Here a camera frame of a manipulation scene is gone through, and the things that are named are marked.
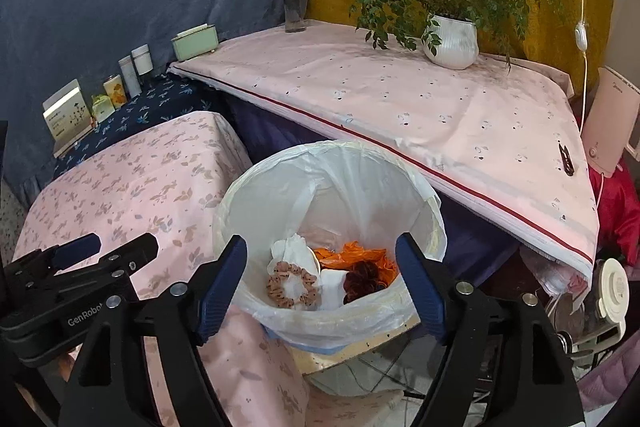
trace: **light green storage box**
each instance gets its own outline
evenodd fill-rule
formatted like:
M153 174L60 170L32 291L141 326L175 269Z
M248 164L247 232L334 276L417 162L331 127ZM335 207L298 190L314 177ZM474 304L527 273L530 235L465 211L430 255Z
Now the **light green storage box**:
M178 60L188 60L218 47L218 33L216 27L203 24L190 30L178 33L171 39L175 56Z

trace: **red satin cloth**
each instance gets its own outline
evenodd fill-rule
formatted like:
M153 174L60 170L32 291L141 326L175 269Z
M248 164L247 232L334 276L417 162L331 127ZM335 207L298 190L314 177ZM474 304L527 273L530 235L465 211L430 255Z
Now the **red satin cloth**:
M628 169L615 169L612 177L604 178L604 188L598 206L600 231L598 246L617 244L630 266L638 261L640 239L640 201ZM596 199L600 191L600 174L589 167L589 179Z

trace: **clear plastic bag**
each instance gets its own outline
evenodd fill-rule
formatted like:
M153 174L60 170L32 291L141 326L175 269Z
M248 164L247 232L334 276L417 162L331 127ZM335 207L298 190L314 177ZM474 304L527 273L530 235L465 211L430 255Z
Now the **clear plastic bag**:
M425 177L398 156L365 142L326 141L284 150L238 178L218 206L214 250L241 235L248 261L234 302L291 344L324 351L366 340L407 322L415 307L398 276L389 288L334 311L278 309L267 296L271 245L299 233L311 248L359 241L386 248L411 232L425 257L441 261L447 238L440 200Z

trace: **white ribbed pot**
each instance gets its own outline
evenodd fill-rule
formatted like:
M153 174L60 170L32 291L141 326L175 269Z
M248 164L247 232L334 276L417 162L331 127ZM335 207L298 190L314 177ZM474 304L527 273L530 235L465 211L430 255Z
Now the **white ribbed pot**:
M440 37L442 44L436 47L433 55L425 44L424 54L434 64L450 70L464 70L478 58L478 32L473 22L457 21L435 15L433 17L440 26L429 29Z

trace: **orange plastic bag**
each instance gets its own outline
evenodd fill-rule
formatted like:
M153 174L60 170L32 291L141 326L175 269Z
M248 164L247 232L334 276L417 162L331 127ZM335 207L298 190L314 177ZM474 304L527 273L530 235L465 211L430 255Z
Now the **orange plastic bag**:
M386 248L365 250L357 241L346 243L335 253L326 248L314 250L320 266L333 270L351 270L358 261L373 261L378 267L378 280L389 286L398 275L398 266L386 256Z

